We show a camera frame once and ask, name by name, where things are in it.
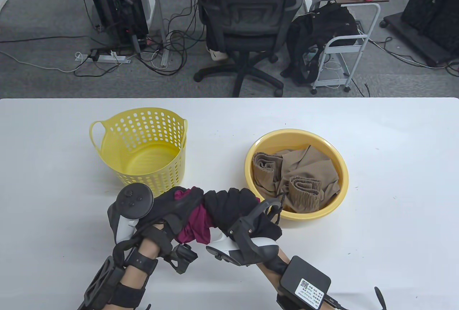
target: yellow plastic basin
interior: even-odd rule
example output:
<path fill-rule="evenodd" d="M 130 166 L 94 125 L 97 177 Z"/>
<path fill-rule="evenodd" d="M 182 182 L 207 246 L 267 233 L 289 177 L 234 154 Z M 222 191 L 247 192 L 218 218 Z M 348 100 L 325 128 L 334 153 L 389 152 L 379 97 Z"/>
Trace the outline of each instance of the yellow plastic basin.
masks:
<path fill-rule="evenodd" d="M 254 154 L 257 152 L 275 154 L 286 149 L 302 150 L 307 148 L 309 145 L 314 146 L 319 151 L 330 157 L 333 165 L 335 166 L 336 172 L 338 172 L 341 191 L 335 196 L 334 200 L 328 204 L 328 206 L 319 211 L 312 213 L 295 213 L 283 210 L 280 214 L 282 218 L 290 220 L 311 220 L 324 217 L 336 210 L 341 202 L 343 202 L 344 197 L 346 197 L 347 189 L 349 188 L 349 173 L 347 172 L 344 159 L 341 157 L 336 148 L 334 148 L 325 139 L 308 131 L 294 129 L 279 130 L 265 134 L 252 145 L 247 154 L 244 171 L 248 187 L 258 198 L 263 200 L 264 198 L 256 189 L 254 179 L 252 178 L 252 158 L 254 157 Z"/>

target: black backpack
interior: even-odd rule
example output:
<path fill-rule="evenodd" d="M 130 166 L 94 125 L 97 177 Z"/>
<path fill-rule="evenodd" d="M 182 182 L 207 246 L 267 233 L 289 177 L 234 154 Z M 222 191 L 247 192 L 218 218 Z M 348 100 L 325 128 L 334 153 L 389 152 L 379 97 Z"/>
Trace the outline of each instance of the black backpack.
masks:
<path fill-rule="evenodd" d="M 289 66 L 281 72 L 281 76 L 291 78 L 296 85 L 313 83 L 318 75 L 319 57 L 325 45 L 336 36 L 358 35 L 354 17 L 346 7 L 336 3 L 311 11 L 296 18 L 287 32 Z M 338 40 L 331 46 L 352 46 L 353 40 Z M 305 65 L 303 55 L 317 46 L 315 56 Z"/>

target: forearm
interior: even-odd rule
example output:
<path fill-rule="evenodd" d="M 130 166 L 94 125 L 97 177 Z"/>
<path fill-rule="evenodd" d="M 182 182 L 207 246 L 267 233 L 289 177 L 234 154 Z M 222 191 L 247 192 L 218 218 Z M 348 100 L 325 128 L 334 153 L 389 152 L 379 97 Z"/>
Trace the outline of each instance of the forearm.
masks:
<path fill-rule="evenodd" d="M 149 240 L 148 238 L 145 238 L 141 245 L 139 246 L 139 253 L 142 254 L 145 257 L 148 257 L 149 259 L 156 259 L 159 255 L 159 246 Z M 141 289 L 143 285 L 145 284 L 145 280 L 147 278 L 147 274 L 144 271 L 141 271 L 140 269 L 136 269 L 136 267 L 133 266 L 128 266 L 126 268 L 126 272 L 124 276 L 121 279 L 121 284 L 132 287 L 132 288 L 137 288 Z M 103 310 L 125 310 L 126 308 L 122 308 L 118 305 L 113 305 L 113 304 L 107 304 Z"/>
<path fill-rule="evenodd" d="M 290 259 L 287 257 L 287 255 L 285 255 L 285 253 L 280 248 L 279 248 L 278 256 L 282 259 L 282 261 L 284 261 L 286 263 L 290 263 Z M 279 290 L 278 290 L 280 279 L 281 279 L 282 276 L 277 274 L 276 272 L 271 271 L 270 269 L 267 269 L 265 267 L 265 265 L 262 264 L 262 263 L 257 264 L 257 266 L 263 272 L 263 274 L 269 280 L 269 282 L 274 286 L 274 288 L 276 289 L 277 293 L 282 295 L 282 293 L 279 292 Z M 332 310 L 333 308 L 330 305 L 328 305 L 327 303 L 324 302 L 322 304 L 322 306 L 321 306 L 321 309 Z"/>

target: brown fabric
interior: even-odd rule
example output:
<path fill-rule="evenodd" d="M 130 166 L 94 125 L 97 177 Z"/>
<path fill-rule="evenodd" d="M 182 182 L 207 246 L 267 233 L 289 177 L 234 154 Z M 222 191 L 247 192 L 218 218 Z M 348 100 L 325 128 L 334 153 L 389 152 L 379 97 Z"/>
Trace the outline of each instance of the brown fabric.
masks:
<path fill-rule="evenodd" d="M 285 205 L 297 213 L 322 209 L 340 191 L 330 158 L 310 146 L 305 150 L 259 152 L 252 159 L 254 182 L 263 197 L 285 193 Z"/>

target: cart wheel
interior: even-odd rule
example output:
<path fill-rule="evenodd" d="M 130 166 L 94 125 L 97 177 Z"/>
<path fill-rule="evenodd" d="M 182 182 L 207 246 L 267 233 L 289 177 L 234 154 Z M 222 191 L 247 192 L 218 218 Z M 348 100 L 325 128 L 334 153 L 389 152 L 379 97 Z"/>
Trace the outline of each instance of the cart wheel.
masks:
<path fill-rule="evenodd" d="M 277 55 L 272 54 L 272 56 L 270 56 L 268 60 L 271 64 L 275 64 L 279 60 L 279 58 L 277 57 Z"/>
<path fill-rule="evenodd" d="M 274 91 L 274 97 L 282 97 L 284 95 L 284 90 L 283 89 L 276 89 Z"/>
<path fill-rule="evenodd" d="M 202 79 L 204 79 L 204 77 L 199 72 L 196 72 L 193 79 L 195 82 L 199 83 Z"/>
<path fill-rule="evenodd" d="M 388 22 L 386 22 L 384 19 L 382 21 L 379 22 L 379 26 L 380 28 L 387 28 L 387 26 L 389 25 Z"/>

